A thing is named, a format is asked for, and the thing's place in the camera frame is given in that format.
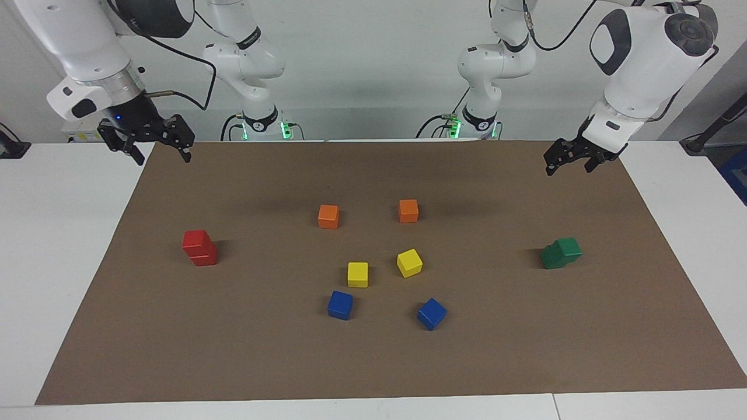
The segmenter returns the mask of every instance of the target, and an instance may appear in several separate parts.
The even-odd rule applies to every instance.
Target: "brown table surface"
[[[201,143],[183,164],[157,146],[37,403],[747,387],[623,166],[549,178],[547,147]],[[404,198],[418,223],[397,222]],[[324,203],[340,229],[316,226]],[[189,229],[218,265],[187,259]],[[542,269],[569,236],[584,255]],[[410,248],[424,270],[403,279]],[[350,261],[369,288],[346,287]],[[350,321],[327,316],[333,290]]]

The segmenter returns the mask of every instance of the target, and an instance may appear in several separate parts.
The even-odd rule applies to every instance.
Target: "green cube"
[[[575,238],[562,238],[542,251],[542,264],[548,270],[563,268],[582,255],[581,248]]]

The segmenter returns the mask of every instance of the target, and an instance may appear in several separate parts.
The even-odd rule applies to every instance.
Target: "white table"
[[[622,161],[744,369],[747,208],[676,143],[632,143]],[[141,170],[103,144],[0,161],[0,419],[747,419],[747,389],[30,407]]]

